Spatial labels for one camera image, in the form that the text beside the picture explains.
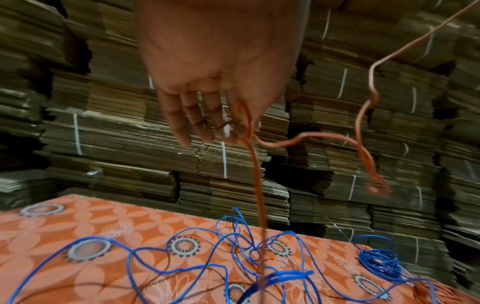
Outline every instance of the orange tablecloth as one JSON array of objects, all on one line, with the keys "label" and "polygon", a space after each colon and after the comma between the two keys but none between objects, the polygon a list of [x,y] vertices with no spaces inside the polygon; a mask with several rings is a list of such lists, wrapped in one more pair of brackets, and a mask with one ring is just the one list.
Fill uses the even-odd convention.
[{"label": "orange tablecloth", "polygon": [[[168,211],[133,206],[80,195],[68,195],[0,215],[0,302],[5,303],[13,290],[39,263],[68,243],[85,236],[103,235],[136,248],[165,248],[167,240],[188,227],[215,229],[216,220]],[[231,224],[221,222],[220,232],[227,234]],[[259,239],[260,229],[251,227]],[[269,235],[278,231],[270,230]],[[317,264],[329,282],[352,297],[369,298],[390,286],[364,269],[356,259],[352,244],[303,236]],[[174,253],[143,251],[139,255],[158,269],[174,269],[202,264],[218,237],[209,232],[191,230],[170,243]],[[85,242],[70,247],[42,268],[25,286],[15,302],[81,304],[140,304],[126,272],[128,253],[107,241]],[[227,267],[231,303],[253,282],[234,262],[228,242],[215,251],[213,263]],[[301,252],[296,239],[285,235],[267,251],[267,265],[276,269],[301,269]],[[305,259],[305,268],[313,269]],[[151,303],[169,303],[181,294],[199,270],[158,276],[138,263],[131,269],[143,294]],[[209,268],[182,303],[225,304],[225,272]],[[323,303],[347,303],[315,271],[312,280],[322,293]],[[285,284],[287,303],[309,303],[300,280]],[[259,301],[258,293],[249,299]],[[281,288],[268,289],[267,303],[280,303]],[[402,285],[376,303],[416,303],[412,289]]]}]

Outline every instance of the copper wire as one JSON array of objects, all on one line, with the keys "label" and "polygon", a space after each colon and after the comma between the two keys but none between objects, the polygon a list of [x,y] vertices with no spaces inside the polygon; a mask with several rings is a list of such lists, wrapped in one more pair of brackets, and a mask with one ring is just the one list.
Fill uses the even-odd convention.
[{"label": "copper wire", "polygon": [[[371,193],[378,193],[378,194],[389,194],[390,188],[385,181],[378,173],[375,166],[375,160],[373,159],[372,155],[369,151],[362,145],[362,121],[367,110],[374,106],[379,101],[379,93],[375,88],[374,83],[374,71],[375,68],[379,65],[385,63],[386,61],[408,51],[412,47],[418,45],[419,43],[423,42],[425,39],[430,37],[432,34],[438,32],[443,27],[447,26],[453,19],[458,18],[459,16],[463,15],[464,13],[470,11],[475,5],[477,5],[480,0],[475,0],[470,5],[466,6],[464,9],[460,10],[455,15],[451,16],[447,20],[445,20],[442,24],[438,27],[434,28],[427,34],[417,38],[416,40],[410,42],[409,44],[405,45],[398,51],[386,56],[383,59],[372,64],[370,70],[368,72],[368,87],[370,89],[370,99],[367,100],[363,106],[361,107],[360,111],[358,112],[357,118],[355,120],[355,138],[356,140],[340,135],[335,133],[326,133],[326,132],[302,132],[295,136],[294,138],[280,141],[276,143],[268,143],[261,139],[259,139],[253,131],[253,121],[248,106],[239,101],[235,104],[235,109],[240,117],[243,117],[244,125],[247,126],[246,136],[244,138],[239,139],[238,143],[247,147],[248,151],[251,154],[251,159],[253,162],[253,181],[254,181],[254,188],[255,188],[255,196],[256,196],[256,204],[258,209],[259,215],[259,223],[261,227],[261,246],[259,250],[259,270],[258,273],[263,278],[265,276],[265,247],[266,247],[266,239],[267,239],[267,215],[265,210],[264,204],[264,197],[263,197],[263,187],[262,187],[262,176],[260,172],[260,163],[257,157],[256,150],[252,145],[252,140],[256,140],[260,145],[270,148],[270,149],[279,149],[283,147],[293,146],[298,144],[299,142],[308,139],[308,138],[330,138],[335,139],[340,142],[346,142],[351,144],[352,146],[357,148],[358,157],[362,164],[365,166],[365,169],[368,172],[369,176],[369,183],[366,187],[366,190]],[[437,300],[440,304],[464,304],[468,303],[462,294],[453,288],[447,287],[437,281],[433,281],[435,285],[435,295]],[[262,279],[259,280],[259,288],[260,288],[260,304],[265,302],[265,290],[264,290],[264,281]],[[422,282],[417,282],[414,284],[414,296],[420,304],[430,304],[432,299],[430,298],[430,290],[429,288],[424,285]]]}]

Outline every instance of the finger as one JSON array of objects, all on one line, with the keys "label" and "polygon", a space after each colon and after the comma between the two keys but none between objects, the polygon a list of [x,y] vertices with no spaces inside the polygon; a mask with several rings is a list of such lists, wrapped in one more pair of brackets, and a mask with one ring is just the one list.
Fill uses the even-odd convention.
[{"label": "finger", "polygon": [[181,93],[180,99],[183,105],[183,111],[197,135],[200,136],[204,143],[213,143],[215,137],[200,109],[197,92]]},{"label": "finger", "polygon": [[220,100],[220,92],[202,93],[201,96],[208,116],[211,119],[211,124],[223,138],[223,141],[230,146],[237,144],[237,134],[229,125],[229,118]]},{"label": "finger", "polygon": [[230,109],[231,123],[240,137],[246,137],[247,128],[245,126],[245,122],[243,121],[243,117],[240,116],[235,108],[235,103],[241,100],[240,94],[236,88],[228,89],[225,94],[226,103]]},{"label": "finger", "polygon": [[165,116],[170,130],[180,145],[187,148],[192,143],[192,138],[187,128],[187,119],[182,108],[182,101],[179,95],[172,95],[156,88],[158,102]]}]

